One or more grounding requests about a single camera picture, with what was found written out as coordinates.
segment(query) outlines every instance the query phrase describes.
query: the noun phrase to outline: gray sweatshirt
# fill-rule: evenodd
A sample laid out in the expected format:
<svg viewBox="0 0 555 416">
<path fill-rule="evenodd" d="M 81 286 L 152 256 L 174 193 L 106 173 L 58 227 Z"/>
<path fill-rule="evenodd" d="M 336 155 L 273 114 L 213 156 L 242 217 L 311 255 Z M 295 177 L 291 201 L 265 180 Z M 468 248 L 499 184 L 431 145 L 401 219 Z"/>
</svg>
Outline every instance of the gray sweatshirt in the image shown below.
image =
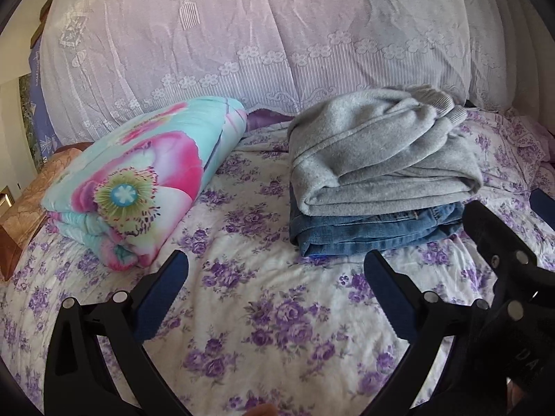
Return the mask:
<svg viewBox="0 0 555 416">
<path fill-rule="evenodd" d="M 464 200 L 482 186 L 466 139 L 466 110 L 429 86 L 342 95 L 304 111 L 288 130 L 291 184 L 309 216 L 358 216 Z"/>
</svg>

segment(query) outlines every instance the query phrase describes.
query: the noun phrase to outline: metal screw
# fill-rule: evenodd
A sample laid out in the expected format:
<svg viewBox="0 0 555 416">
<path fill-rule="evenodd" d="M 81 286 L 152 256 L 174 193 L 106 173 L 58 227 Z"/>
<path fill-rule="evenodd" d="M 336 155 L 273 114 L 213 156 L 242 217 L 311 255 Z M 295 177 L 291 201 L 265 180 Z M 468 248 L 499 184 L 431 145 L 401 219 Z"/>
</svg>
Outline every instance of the metal screw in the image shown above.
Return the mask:
<svg viewBox="0 0 555 416">
<path fill-rule="evenodd" d="M 513 319 L 513 321 L 517 322 L 520 321 L 524 317 L 524 308 L 517 300 L 513 300 L 507 306 L 507 313 L 509 313 L 509 317 Z"/>
<path fill-rule="evenodd" d="M 527 265 L 528 264 L 528 255 L 526 255 L 522 250 L 517 250 L 515 255 L 517 257 L 518 262 L 521 265 Z"/>
<path fill-rule="evenodd" d="M 75 304 L 75 299 L 73 297 L 68 297 L 62 302 L 62 306 L 68 310 L 69 308 L 73 307 Z"/>
<path fill-rule="evenodd" d="M 476 306 L 480 310 L 489 310 L 489 303 L 487 303 L 484 299 L 476 300 Z"/>
<path fill-rule="evenodd" d="M 433 291 L 426 291 L 424 293 L 424 300 L 428 303 L 436 303 L 439 300 L 439 296 Z"/>
<path fill-rule="evenodd" d="M 115 293 L 115 294 L 112 296 L 112 300 L 113 300 L 115 303 L 123 303 L 123 302 L 125 302 L 125 301 L 127 300 L 127 296 L 128 296 L 128 294 L 127 294 L 126 291 L 118 291 L 117 293 Z"/>
</svg>

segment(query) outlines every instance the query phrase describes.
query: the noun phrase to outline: flower center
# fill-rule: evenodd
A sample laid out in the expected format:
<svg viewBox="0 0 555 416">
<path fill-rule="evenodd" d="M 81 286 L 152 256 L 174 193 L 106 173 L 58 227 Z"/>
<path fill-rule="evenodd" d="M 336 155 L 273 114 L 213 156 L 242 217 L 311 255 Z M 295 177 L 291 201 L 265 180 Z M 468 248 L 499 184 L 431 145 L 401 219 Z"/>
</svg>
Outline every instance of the flower center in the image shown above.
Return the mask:
<svg viewBox="0 0 555 416">
<path fill-rule="evenodd" d="M 127 183 L 119 184 L 110 193 L 112 203 L 120 208 L 131 206 L 137 201 L 138 197 L 139 194 L 135 187 Z"/>
</svg>

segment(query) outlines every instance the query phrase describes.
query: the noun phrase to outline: folded blue jeans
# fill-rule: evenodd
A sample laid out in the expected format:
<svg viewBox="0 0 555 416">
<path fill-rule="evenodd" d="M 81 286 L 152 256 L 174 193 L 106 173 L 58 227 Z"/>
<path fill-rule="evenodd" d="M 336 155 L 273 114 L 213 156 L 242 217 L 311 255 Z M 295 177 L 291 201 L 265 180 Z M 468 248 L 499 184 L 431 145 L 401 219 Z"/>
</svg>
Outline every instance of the folded blue jeans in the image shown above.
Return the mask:
<svg viewBox="0 0 555 416">
<path fill-rule="evenodd" d="M 292 188 L 289 238 L 303 257 L 351 255 L 439 241 L 462 226 L 460 202 L 379 216 L 307 216 Z"/>
</svg>

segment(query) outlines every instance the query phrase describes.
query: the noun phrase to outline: floral bedsheet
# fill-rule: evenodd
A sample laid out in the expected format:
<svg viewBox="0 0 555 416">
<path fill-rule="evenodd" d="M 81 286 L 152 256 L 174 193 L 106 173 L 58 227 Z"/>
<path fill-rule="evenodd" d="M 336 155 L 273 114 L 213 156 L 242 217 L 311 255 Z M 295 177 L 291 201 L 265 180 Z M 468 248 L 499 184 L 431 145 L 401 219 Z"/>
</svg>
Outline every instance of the floral bedsheet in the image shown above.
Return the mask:
<svg viewBox="0 0 555 416">
<path fill-rule="evenodd" d="M 61 301 L 72 295 L 81 304 L 100 302 L 131 289 L 177 248 L 187 253 L 190 274 L 145 349 L 193 414 L 240 414 L 267 401 L 282 416 L 360 414 L 407 344 L 395 337 L 365 282 L 362 257 L 308 260 L 289 243 L 285 127 L 246 135 L 149 270 L 112 272 L 82 245 L 38 234 L 0 289 L 0 354 L 38 407 Z M 518 115 L 483 111 L 470 111 L 460 130 L 485 174 L 478 198 L 528 243 L 542 267 L 555 269 L 555 233 L 528 203 L 533 188 L 551 195 L 555 189 L 547 162 L 555 149 L 545 130 Z M 464 232 L 384 256 L 444 300 L 492 300 L 494 275 Z M 121 395 L 134 402 L 109 343 L 101 343 Z M 418 400 L 430 396 L 449 346 L 442 344 Z"/>
</svg>

